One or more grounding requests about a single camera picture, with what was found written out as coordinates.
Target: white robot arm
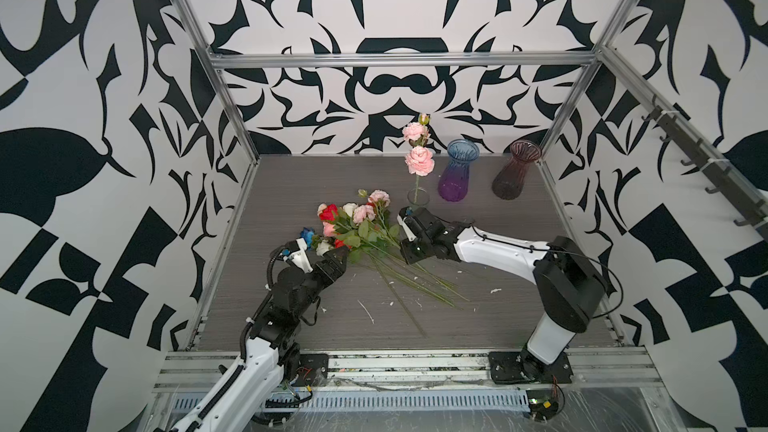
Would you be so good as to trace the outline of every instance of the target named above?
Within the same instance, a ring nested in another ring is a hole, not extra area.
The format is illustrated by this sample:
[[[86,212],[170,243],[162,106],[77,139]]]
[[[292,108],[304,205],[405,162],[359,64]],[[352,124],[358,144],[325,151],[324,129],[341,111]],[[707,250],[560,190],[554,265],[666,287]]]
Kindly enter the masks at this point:
[[[300,320],[312,304],[320,305],[320,292],[344,274],[349,254],[346,247],[337,248],[310,265],[305,250],[300,238],[273,252],[267,266],[269,282],[279,258],[289,267],[280,273],[254,316],[247,319],[240,336],[240,356],[205,398],[174,424],[172,432],[242,432],[249,420],[257,420],[255,414],[273,389],[296,377],[300,354],[294,339]],[[311,399],[311,394],[310,389],[309,396],[282,406],[298,405]]]
[[[603,277],[570,239],[530,242],[495,235],[461,222],[444,223],[425,208],[404,208],[398,223],[406,232],[401,252],[413,264],[430,256],[476,262],[510,272],[536,284],[544,315],[518,356],[513,370],[498,383],[546,380],[576,333],[592,319],[606,289]]]

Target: pink rose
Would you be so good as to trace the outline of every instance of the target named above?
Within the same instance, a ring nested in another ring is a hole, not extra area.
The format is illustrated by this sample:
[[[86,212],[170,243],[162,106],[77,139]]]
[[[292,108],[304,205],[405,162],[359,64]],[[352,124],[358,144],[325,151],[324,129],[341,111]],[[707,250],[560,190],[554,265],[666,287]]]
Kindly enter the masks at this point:
[[[352,214],[352,222],[355,224],[362,224],[362,221],[369,219],[373,220],[376,213],[373,211],[373,207],[365,204],[355,209],[355,213]]]
[[[435,168],[435,161],[432,160],[432,151],[424,147],[414,147],[406,156],[408,173],[417,174],[424,177]]]
[[[423,126],[418,122],[411,122],[402,128],[402,136],[405,137],[406,140],[419,140],[425,134],[427,134],[426,126]]]
[[[322,234],[326,237],[333,237],[336,234],[336,231],[333,230],[333,224],[330,222],[323,222],[322,223]]]
[[[375,204],[379,201],[384,202],[385,207],[389,207],[389,194],[383,190],[374,190],[371,192],[371,195],[368,197],[368,202]]]

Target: flower bouquet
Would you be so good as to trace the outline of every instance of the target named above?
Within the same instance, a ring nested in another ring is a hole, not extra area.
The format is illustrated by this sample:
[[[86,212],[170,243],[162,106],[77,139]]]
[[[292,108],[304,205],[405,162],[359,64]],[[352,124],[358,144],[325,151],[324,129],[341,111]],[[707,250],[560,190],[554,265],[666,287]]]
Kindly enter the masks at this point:
[[[318,255],[332,248],[348,247],[348,260],[378,272],[414,325],[426,335],[388,279],[397,280],[450,307],[456,307],[452,296],[467,299],[457,292],[456,284],[429,272],[420,264],[406,264],[402,259],[399,254],[400,226],[389,223],[388,193],[375,190],[369,195],[360,189],[358,196],[366,198],[367,202],[362,205],[348,203],[341,208],[335,204],[320,204],[317,215],[322,221],[322,234],[314,233],[312,228],[304,228],[302,237]]]

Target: black and white patterned wall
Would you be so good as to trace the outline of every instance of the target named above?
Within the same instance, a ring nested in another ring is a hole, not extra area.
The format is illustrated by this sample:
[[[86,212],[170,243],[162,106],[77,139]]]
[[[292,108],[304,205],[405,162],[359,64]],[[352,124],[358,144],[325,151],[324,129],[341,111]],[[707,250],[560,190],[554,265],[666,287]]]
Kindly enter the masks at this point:
[[[190,0],[214,52],[590,50],[618,0]],[[230,70],[262,153],[394,152],[431,113],[435,147],[541,139],[576,66]]]
[[[766,0],[641,0],[616,41],[753,184],[768,189]],[[619,276],[630,340],[648,348],[691,427],[768,427],[768,244],[605,68],[547,162],[586,252]],[[610,295],[616,304],[620,293]]]
[[[117,431],[249,165],[169,0],[0,0],[2,429]]]

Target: clear glass vase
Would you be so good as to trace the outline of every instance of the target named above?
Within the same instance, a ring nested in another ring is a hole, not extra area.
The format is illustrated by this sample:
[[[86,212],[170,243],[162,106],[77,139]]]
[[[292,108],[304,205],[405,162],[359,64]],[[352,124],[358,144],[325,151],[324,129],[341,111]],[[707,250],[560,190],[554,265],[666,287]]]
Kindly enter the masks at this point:
[[[408,204],[411,208],[427,207],[429,192],[423,187],[414,187],[408,191]]]
[[[469,164],[480,156],[480,149],[467,139],[456,139],[448,144],[450,162],[442,171],[437,192],[449,202],[458,202],[469,190]]]
[[[491,184],[493,193],[504,200],[513,200],[520,196],[528,168],[542,158],[542,149],[529,140],[515,140],[509,151],[512,152],[512,158]]]

